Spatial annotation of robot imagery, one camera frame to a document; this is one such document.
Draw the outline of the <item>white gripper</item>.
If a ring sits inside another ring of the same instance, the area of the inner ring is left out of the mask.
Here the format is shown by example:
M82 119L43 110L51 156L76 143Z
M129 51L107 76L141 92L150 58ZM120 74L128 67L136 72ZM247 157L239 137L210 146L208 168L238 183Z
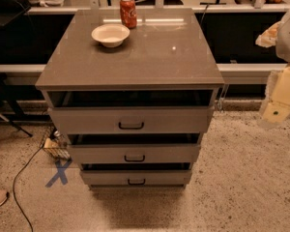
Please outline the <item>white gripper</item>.
M266 29L255 43L266 48L274 46L279 24L276 22ZM290 115L290 63L283 70L270 73L266 97L261 103L257 124L263 129L273 129Z

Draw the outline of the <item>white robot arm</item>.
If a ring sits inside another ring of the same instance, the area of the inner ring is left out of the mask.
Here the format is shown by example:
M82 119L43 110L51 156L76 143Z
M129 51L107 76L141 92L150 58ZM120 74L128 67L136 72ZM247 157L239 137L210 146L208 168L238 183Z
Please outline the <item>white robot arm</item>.
M255 43L262 47L274 46L276 56L287 63L282 71L271 71L266 97L259 110L259 125L271 129L290 115L290 10L259 35Z

